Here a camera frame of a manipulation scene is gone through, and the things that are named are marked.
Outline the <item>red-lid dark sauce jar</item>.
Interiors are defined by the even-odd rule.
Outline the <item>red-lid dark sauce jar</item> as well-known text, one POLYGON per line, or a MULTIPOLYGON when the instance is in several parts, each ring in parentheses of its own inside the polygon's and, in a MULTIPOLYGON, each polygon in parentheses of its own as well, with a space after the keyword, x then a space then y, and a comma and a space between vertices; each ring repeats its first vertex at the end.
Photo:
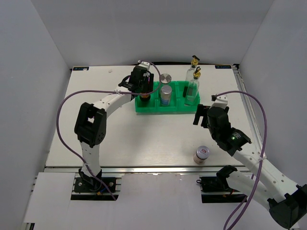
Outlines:
POLYGON ((140 98, 140 101, 142 103, 148 103, 150 101, 150 99, 151 99, 151 95, 150 94, 141 94, 139 96, 139 98, 140 98))

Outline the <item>silver-lid white powder jar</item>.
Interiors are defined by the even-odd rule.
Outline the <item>silver-lid white powder jar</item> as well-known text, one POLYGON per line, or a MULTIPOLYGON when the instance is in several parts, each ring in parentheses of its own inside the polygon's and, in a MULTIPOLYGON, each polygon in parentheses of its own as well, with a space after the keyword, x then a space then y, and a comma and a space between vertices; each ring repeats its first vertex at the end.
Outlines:
POLYGON ((163 86, 170 84, 170 82, 172 81, 172 77, 168 73, 163 73, 160 76, 160 81, 161 81, 161 88, 162 88, 163 86))

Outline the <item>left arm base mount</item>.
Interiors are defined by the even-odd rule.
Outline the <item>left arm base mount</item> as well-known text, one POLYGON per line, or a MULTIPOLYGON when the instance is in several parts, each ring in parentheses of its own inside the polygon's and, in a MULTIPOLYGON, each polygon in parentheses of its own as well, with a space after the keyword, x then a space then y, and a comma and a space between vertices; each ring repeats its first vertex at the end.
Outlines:
POLYGON ((121 177, 115 175, 102 175, 101 180, 105 186, 98 182, 94 186, 84 181, 76 174, 71 192, 73 201, 115 201, 121 190, 121 177))

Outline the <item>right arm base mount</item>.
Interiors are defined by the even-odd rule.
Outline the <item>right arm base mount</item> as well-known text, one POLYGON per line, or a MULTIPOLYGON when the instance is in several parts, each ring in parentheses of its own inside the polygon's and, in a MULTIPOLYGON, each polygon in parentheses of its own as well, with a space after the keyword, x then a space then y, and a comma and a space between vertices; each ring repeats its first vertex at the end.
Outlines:
POLYGON ((226 178, 230 173, 237 172, 237 168, 231 165, 223 167, 216 173, 216 176, 200 177, 196 183, 201 188, 201 201, 203 204, 213 203, 240 203, 246 197, 238 190, 232 189, 226 178))

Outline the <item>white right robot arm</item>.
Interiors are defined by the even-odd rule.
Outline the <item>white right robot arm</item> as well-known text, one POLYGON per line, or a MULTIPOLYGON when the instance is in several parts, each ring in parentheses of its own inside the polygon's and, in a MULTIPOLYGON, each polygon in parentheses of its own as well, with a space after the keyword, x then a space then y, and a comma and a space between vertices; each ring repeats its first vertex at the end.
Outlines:
POLYGON ((251 140, 241 130, 231 127, 228 110, 228 106, 199 104, 193 124, 208 129, 218 147, 241 162, 256 178, 251 180, 234 166, 227 165, 216 174, 217 187, 244 193, 265 207, 281 227, 292 228, 307 213, 307 186, 289 179, 265 156, 243 151, 242 147, 251 140))

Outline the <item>glass cruet with dark spice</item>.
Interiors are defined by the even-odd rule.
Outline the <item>glass cruet with dark spice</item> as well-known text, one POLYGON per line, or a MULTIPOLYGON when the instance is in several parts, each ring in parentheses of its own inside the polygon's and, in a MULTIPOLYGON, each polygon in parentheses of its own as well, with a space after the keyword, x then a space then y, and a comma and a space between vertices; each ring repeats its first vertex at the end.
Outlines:
POLYGON ((193 73, 195 72, 199 61, 200 61, 200 59, 196 55, 192 56, 192 60, 190 62, 190 68, 187 70, 186 78, 185 78, 184 91, 183 91, 183 97, 184 98, 187 95, 189 81, 193 79, 193 73))

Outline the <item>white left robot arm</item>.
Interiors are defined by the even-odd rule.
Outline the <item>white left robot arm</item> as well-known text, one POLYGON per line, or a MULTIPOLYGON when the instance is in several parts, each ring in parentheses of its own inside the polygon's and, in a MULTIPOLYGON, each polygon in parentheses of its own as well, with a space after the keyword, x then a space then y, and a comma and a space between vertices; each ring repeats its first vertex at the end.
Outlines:
POLYGON ((80 107, 74 132, 80 142, 85 163, 79 170, 79 175, 90 191, 97 191, 102 186, 99 146, 106 136, 107 118, 132 101, 136 94, 153 91, 154 75, 149 71, 150 65, 149 62, 142 61, 118 84, 114 94, 111 93, 95 103, 83 103, 80 107))

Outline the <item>blue-label white shaker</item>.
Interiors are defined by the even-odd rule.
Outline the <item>blue-label white shaker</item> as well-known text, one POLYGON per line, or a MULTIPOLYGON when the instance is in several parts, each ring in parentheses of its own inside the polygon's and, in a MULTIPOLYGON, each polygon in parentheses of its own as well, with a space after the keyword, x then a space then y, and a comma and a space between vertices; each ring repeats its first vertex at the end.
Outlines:
POLYGON ((160 91, 160 103, 163 106, 170 105, 172 95, 172 87, 170 85, 164 85, 160 91))

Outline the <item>clear glass cruet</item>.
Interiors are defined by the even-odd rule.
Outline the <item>clear glass cruet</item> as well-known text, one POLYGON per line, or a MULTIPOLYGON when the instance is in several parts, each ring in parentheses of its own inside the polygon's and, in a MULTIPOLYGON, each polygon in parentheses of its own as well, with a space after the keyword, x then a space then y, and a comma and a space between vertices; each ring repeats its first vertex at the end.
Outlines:
POLYGON ((189 81, 186 97, 185 97, 185 105, 193 105, 198 94, 199 89, 199 78, 201 76, 201 68, 197 67, 193 72, 192 79, 189 81))

